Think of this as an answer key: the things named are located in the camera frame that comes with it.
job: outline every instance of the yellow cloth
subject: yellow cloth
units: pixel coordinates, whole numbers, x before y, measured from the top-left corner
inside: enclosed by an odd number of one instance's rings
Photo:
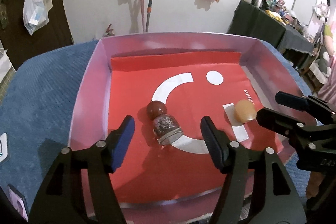
[[[276,13],[276,12],[272,12],[270,10],[266,10],[266,14],[268,14],[270,17],[275,18],[277,21],[283,22],[283,20],[281,19],[281,16]]]
[[[329,25],[325,25],[324,30],[323,30],[323,35],[327,35],[333,38],[333,33],[331,32],[331,28]]]

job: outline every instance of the red paper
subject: red paper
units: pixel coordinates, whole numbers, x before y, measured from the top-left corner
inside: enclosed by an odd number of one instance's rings
[[[167,98],[168,114],[179,122],[184,134],[203,139],[201,118],[209,115],[218,129],[235,140],[223,105],[242,99],[253,100],[256,110],[263,106],[239,65],[236,52],[188,52],[182,54],[118,57],[111,59],[112,82],[109,130],[119,127],[126,115],[135,119],[135,133],[122,166],[111,175],[119,202],[149,203],[185,198],[223,185],[225,176],[217,170],[209,154],[194,154],[173,146],[162,147],[152,131],[146,106],[165,80],[191,73],[193,82],[179,85]],[[209,71],[219,72],[224,80],[213,85]],[[276,134],[256,121],[245,124],[247,148],[263,150],[283,146]]]

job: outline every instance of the white arc shape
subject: white arc shape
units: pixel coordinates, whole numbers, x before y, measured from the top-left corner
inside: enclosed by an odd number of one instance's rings
[[[246,132],[244,125],[241,122],[238,122],[235,118],[235,106],[234,104],[223,105],[225,113],[230,121],[232,126],[233,133],[236,136],[237,142],[245,141],[249,138],[249,135]]]
[[[184,83],[194,82],[194,79],[190,72],[188,73],[181,73],[179,75],[175,75],[170,77],[169,79],[165,80],[157,90],[154,92],[152,97],[152,101],[160,101],[164,104],[167,101],[169,94],[172,90],[179,85]],[[182,135],[177,141],[171,144],[177,149],[180,149],[185,152],[194,153],[194,154],[208,154],[208,148],[205,145],[204,140],[197,140],[190,138],[188,136]]]
[[[181,73],[179,75],[170,77],[169,79],[165,80],[161,85],[159,85],[159,87],[155,90],[152,101],[160,101],[165,104],[169,94],[174,88],[184,83],[190,82],[194,82],[194,79],[190,72]]]
[[[7,146],[7,133],[4,133],[0,136],[1,150],[2,155],[0,156],[0,162],[4,161],[8,157],[8,146]]]

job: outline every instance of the blue fabric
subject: blue fabric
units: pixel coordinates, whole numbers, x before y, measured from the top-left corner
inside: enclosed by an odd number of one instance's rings
[[[304,95],[310,90],[283,56],[262,42],[288,69]],[[16,73],[0,107],[0,134],[8,134],[11,158],[0,164],[0,185],[11,183],[31,208],[41,182],[59,151],[68,143],[76,95],[97,41],[68,46],[26,61]],[[296,168],[297,156],[286,168],[305,195],[308,173]]]

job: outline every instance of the plastic bag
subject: plastic bag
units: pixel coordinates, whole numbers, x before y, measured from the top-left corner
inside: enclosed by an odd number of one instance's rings
[[[43,0],[25,0],[23,21],[30,35],[49,22]]]

